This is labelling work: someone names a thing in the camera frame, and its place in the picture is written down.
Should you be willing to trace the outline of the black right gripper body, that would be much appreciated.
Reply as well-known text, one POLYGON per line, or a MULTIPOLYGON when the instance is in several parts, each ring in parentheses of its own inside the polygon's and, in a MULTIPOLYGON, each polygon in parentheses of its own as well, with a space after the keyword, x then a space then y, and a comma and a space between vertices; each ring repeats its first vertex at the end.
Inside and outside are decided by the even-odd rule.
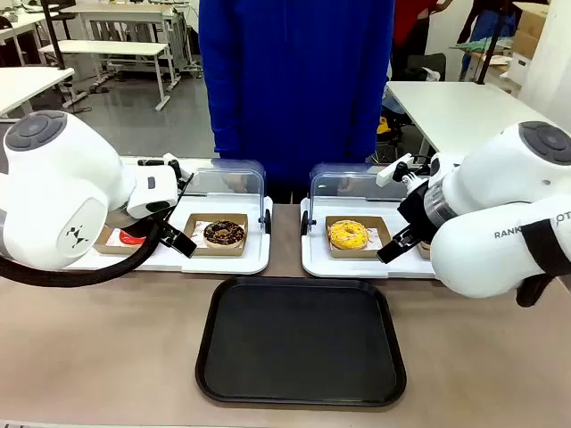
POLYGON ((398 207, 398 212, 408 222, 403 233, 412 239, 432 239, 435 235, 435 225, 426 214, 424 206, 427 190, 428 183, 425 180, 398 207))

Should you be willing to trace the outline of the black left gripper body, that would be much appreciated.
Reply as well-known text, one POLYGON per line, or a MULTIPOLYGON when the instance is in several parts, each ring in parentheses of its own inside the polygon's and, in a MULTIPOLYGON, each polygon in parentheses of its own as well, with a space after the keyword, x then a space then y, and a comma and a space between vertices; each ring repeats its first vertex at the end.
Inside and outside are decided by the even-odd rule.
POLYGON ((188 185, 191 183, 194 177, 194 173, 191 173, 187 178, 179 178, 178 179, 178 192, 177 192, 177 199, 173 207, 170 209, 170 213, 174 212, 174 209, 178 206, 179 202, 181 201, 182 197, 185 195, 186 189, 188 185))

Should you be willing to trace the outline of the person's right hand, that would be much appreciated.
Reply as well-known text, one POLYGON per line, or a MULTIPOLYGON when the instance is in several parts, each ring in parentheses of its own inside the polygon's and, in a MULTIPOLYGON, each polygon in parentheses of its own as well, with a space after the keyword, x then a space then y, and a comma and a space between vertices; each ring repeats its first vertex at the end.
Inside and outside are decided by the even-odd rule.
POLYGON ((228 172, 222 175, 222 181, 234 193, 248 192, 248 176, 244 174, 228 172))

